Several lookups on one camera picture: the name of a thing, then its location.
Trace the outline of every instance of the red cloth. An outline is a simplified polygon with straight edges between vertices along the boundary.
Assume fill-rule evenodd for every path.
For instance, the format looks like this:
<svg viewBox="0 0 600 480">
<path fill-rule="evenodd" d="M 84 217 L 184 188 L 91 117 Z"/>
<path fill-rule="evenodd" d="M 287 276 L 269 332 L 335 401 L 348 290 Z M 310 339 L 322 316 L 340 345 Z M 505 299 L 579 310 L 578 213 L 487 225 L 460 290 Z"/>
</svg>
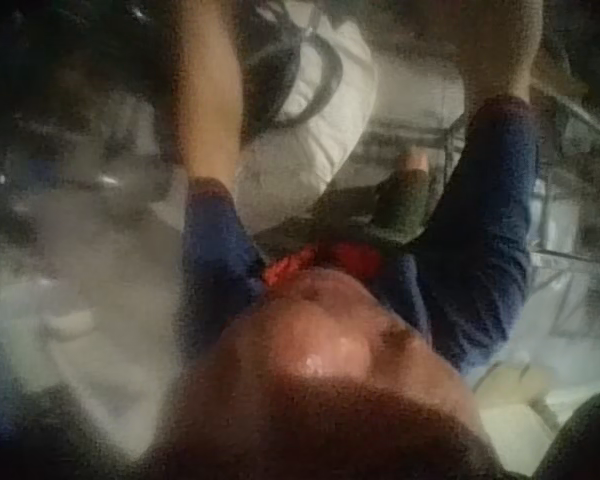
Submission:
<svg viewBox="0 0 600 480">
<path fill-rule="evenodd" d="M 309 245 L 270 265 L 265 269 L 262 279 L 267 287 L 274 287 L 302 270 L 328 265 L 365 282 L 379 273 L 382 264 L 380 253 L 369 245 L 345 242 Z"/>
</svg>

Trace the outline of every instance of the white fabric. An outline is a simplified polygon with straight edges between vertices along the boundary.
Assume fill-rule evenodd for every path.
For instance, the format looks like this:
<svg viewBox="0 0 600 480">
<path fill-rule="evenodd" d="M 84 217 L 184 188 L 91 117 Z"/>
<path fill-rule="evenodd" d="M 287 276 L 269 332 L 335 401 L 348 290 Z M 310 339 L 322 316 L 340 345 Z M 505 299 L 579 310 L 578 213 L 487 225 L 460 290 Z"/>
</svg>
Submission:
<svg viewBox="0 0 600 480">
<path fill-rule="evenodd" d="M 307 25 L 311 5 L 287 5 L 293 20 Z M 375 104 L 378 73 L 357 25 L 346 22 L 335 30 L 323 17 L 317 31 L 342 59 L 342 83 L 327 107 L 306 124 L 268 132 L 245 150 L 236 207 L 250 233 L 301 214 L 320 197 L 358 143 Z M 305 107 L 321 74 L 320 56 L 304 47 L 300 75 L 283 116 Z"/>
</svg>

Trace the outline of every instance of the blue sleeve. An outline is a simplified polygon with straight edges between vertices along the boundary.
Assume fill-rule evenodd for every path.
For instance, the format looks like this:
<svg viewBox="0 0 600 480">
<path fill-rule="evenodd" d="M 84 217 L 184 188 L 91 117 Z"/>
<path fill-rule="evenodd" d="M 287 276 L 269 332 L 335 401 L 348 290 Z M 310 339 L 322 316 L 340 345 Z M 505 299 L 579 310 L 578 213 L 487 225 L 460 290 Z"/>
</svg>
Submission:
<svg viewBox="0 0 600 480">
<path fill-rule="evenodd" d="M 521 100 L 493 99 L 468 132 L 427 228 L 382 279 L 385 289 L 399 284 L 402 296 L 416 299 L 417 309 L 404 308 L 397 294 L 389 303 L 409 323 L 426 323 L 419 330 L 461 372 L 489 360 L 524 305 L 537 173 L 535 123 Z"/>
<path fill-rule="evenodd" d="M 263 292 L 264 262 L 217 181 L 192 182 L 182 237 L 184 292 L 180 339 L 185 356 L 208 348 Z"/>
</svg>

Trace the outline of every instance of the person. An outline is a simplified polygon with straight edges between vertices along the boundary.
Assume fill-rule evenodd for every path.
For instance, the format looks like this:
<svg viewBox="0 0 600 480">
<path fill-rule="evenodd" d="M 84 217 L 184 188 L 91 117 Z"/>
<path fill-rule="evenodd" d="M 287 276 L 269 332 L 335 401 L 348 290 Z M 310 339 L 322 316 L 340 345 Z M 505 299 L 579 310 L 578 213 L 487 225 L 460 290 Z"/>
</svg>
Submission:
<svg viewBox="0 0 600 480">
<path fill-rule="evenodd" d="M 445 4 L 456 9 L 441 15 L 454 22 L 446 32 L 471 121 L 421 235 L 392 254 L 320 242 L 272 265 L 230 193 L 243 95 L 231 3 L 181 2 L 177 134 L 190 192 L 178 328 L 187 368 L 152 472 L 511 478 L 462 374 L 506 341 L 525 301 L 541 0 Z"/>
</svg>

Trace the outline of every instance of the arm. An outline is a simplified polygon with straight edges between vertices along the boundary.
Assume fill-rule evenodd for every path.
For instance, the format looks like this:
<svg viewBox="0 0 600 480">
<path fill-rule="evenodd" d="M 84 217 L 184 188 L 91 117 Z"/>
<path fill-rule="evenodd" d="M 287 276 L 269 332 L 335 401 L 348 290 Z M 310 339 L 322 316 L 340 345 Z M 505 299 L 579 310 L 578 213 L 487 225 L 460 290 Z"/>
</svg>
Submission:
<svg viewBox="0 0 600 480">
<path fill-rule="evenodd" d="M 242 124 L 242 76 L 230 1 L 180 3 L 177 135 L 190 192 L 179 331 L 188 358 L 211 346 L 262 292 L 263 262 L 229 193 Z"/>
<path fill-rule="evenodd" d="M 242 75 L 233 43 L 233 6 L 224 0 L 179 5 L 177 133 L 191 180 L 231 190 L 240 154 Z"/>
</svg>

